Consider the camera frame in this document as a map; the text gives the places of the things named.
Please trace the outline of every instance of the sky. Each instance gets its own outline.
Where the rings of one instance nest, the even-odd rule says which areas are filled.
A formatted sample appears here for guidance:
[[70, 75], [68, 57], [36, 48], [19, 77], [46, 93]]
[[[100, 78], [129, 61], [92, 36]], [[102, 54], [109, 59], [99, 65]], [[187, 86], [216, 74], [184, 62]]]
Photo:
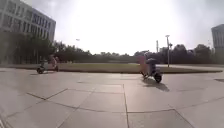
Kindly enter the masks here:
[[156, 52], [170, 42], [212, 47], [223, 0], [22, 0], [56, 21], [55, 40], [91, 53]]

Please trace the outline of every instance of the motor scooter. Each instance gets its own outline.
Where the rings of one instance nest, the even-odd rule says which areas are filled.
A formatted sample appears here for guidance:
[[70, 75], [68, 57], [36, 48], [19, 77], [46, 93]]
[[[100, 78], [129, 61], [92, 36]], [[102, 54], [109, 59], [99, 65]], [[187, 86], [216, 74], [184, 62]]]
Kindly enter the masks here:
[[143, 72], [141, 72], [141, 74], [143, 75], [144, 79], [153, 77], [157, 83], [160, 83], [162, 81], [162, 73], [160, 72], [159, 68], [156, 68], [155, 61], [156, 60], [153, 58], [148, 59], [146, 61], [146, 64], [148, 66], [147, 73], [144, 74]]
[[[47, 68], [45, 67], [45, 63], [47, 63], [47, 61], [43, 60], [43, 61], [41, 61], [40, 66], [37, 67], [36, 71], [38, 74], [43, 74], [44, 71], [47, 70]], [[55, 66], [54, 71], [56, 71], [56, 72], [59, 71], [58, 65]]]

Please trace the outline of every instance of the treeline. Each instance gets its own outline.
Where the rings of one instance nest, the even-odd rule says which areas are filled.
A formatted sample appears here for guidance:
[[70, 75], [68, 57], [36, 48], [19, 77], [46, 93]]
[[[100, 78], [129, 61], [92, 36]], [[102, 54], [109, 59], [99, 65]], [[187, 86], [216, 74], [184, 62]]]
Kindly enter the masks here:
[[[148, 51], [139, 51], [133, 56], [109, 52], [91, 54], [89, 51], [65, 45], [62, 42], [50, 42], [32, 36], [0, 32], [0, 63], [39, 63], [42, 59], [49, 59], [51, 54], [59, 57], [60, 62], [64, 63], [136, 63], [137, 56], [145, 52]], [[167, 48], [161, 48], [158, 53], [148, 52], [148, 56], [161, 63], [167, 63], [167, 53]], [[203, 44], [199, 44], [193, 50], [187, 50], [184, 45], [179, 44], [170, 50], [170, 63], [217, 63], [217, 59], [211, 49]]]

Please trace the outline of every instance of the building facade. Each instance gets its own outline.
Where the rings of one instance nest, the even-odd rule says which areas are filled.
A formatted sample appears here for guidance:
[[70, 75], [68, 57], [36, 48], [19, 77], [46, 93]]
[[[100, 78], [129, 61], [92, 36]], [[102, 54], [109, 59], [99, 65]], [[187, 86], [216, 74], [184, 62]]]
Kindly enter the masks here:
[[54, 40], [56, 22], [20, 0], [0, 0], [0, 29]]
[[224, 61], [224, 24], [212, 28], [213, 46], [217, 57]]

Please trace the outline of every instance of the tiled ground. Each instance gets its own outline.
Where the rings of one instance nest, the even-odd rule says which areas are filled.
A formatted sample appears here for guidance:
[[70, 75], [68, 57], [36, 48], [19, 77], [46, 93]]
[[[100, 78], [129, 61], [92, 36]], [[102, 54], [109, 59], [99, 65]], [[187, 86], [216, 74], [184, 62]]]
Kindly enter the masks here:
[[0, 69], [0, 113], [13, 128], [223, 128], [224, 73], [49, 73]]

